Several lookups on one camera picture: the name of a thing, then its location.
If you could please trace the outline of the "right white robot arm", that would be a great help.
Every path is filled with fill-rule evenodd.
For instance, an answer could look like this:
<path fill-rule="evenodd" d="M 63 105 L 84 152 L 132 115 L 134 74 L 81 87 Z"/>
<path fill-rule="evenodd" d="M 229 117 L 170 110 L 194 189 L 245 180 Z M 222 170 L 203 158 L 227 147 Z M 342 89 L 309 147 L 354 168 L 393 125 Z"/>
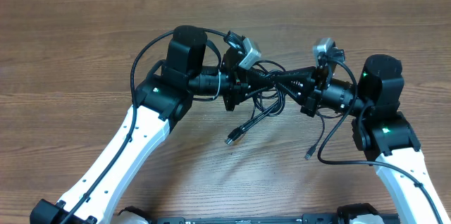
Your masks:
<path fill-rule="evenodd" d="M 320 157 L 320 162 L 374 167 L 403 223 L 449 223 L 450 217 L 429 177 L 419 138 L 398 110 L 404 87 L 401 62 L 384 54 L 372 55 L 359 77 L 348 74 L 349 82 L 333 77 L 336 66 L 349 71 L 344 62 L 331 59 L 318 67 L 270 78 L 308 116 L 314 116 L 320 108 L 329 108 L 343 118 L 353 116 L 352 138 L 365 159 L 332 161 Z"/>

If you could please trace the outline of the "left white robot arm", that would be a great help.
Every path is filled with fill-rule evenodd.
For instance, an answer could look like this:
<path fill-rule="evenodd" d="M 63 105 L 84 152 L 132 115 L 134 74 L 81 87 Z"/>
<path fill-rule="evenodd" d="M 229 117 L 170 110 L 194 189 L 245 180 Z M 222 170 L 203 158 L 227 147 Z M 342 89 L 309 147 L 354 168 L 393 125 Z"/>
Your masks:
<path fill-rule="evenodd" d="M 229 49 L 221 54 L 209 39 L 214 33 Z M 264 80 L 251 83 L 261 59 L 258 44 L 234 32 L 223 33 L 182 25 L 150 41 L 169 37 L 167 55 L 139 84 L 130 79 L 131 107 L 121 128 L 96 161 L 60 199 L 40 200 L 31 223 L 110 223 L 124 191 L 149 155 L 184 118 L 195 101 L 223 97 L 232 110 L 271 88 Z"/>

